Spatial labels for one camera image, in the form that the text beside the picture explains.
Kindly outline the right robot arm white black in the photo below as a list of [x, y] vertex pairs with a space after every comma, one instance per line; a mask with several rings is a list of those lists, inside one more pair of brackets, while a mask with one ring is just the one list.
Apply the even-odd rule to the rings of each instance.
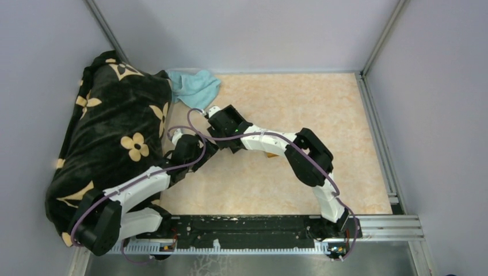
[[208, 133], [219, 148], [261, 151], [285, 157], [301, 183], [312, 188], [324, 220], [325, 232], [339, 237], [347, 228], [349, 211], [339, 199], [333, 181], [333, 154], [308, 128], [298, 132], [276, 132], [246, 121], [232, 105], [211, 107], [205, 115]]

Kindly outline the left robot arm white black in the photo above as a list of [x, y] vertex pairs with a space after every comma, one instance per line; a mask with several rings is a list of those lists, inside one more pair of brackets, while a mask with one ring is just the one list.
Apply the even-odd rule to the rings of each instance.
[[160, 207], [134, 210], [143, 201], [183, 180], [188, 171], [198, 170], [219, 147], [199, 135], [177, 135], [175, 148], [160, 166], [105, 190], [87, 191], [68, 227], [74, 246], [85, 247], [96, 256], [115, 245], [144, 233], [159, 238], [171, 234], [171, 215]]

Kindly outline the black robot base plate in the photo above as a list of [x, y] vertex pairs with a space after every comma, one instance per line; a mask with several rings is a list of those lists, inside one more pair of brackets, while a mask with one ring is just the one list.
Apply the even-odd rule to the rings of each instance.
[[166, 239], [181, 250], [213, 246], [224, 250], [301, 250], [328, 239], [350, 246], [362, 236], [360, 222], [352, 217], [344, 230], [337, 232], [319, 215], [180, 215], [164, 219], [156, 231], [137, 238]]

